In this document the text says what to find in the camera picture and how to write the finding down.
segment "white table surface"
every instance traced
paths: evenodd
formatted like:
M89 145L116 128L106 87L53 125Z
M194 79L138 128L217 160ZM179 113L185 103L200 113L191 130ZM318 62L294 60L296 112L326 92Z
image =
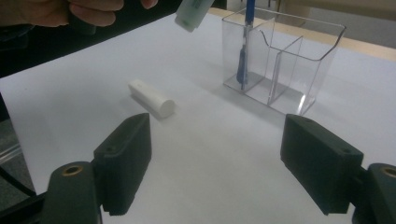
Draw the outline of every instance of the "white table surface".
M321 214L280 160L285 116L222 85L221 18L189 34L171 15L0 80L35 189L93 151L126 118L146 112L139 78L174 99L150 116L152 160L126 216L105 223L351 223ZM396 164L396 63L339 49L305 114L373 162Z

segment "transparent divided box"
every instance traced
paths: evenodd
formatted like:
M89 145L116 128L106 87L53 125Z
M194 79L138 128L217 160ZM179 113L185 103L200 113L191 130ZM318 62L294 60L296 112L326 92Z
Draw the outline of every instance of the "transparent divided box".
M345 26L255 8L222 20L224 85L284 114L315 102Z

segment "foam cylinder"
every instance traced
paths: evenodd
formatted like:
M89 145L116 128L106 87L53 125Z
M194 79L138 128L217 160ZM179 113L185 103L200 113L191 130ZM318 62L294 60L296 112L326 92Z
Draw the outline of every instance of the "foam cylinder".
M150 85L137 79L129 83L132 94L161 118L169 117L175 111L175 102L155 90Z

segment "finger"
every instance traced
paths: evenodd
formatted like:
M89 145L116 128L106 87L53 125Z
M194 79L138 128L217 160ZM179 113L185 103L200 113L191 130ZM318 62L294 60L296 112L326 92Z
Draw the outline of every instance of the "finger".
M100 11L74 4L70 4L70 11L82 21L96 26L108 26L116 20L116 15L112 11Z
M140 3L145 9L149 9L155 7L155 5L158 3L158 0L140 0Z
M71 4L100 11L117 11L122 9L123 0L68 0Z

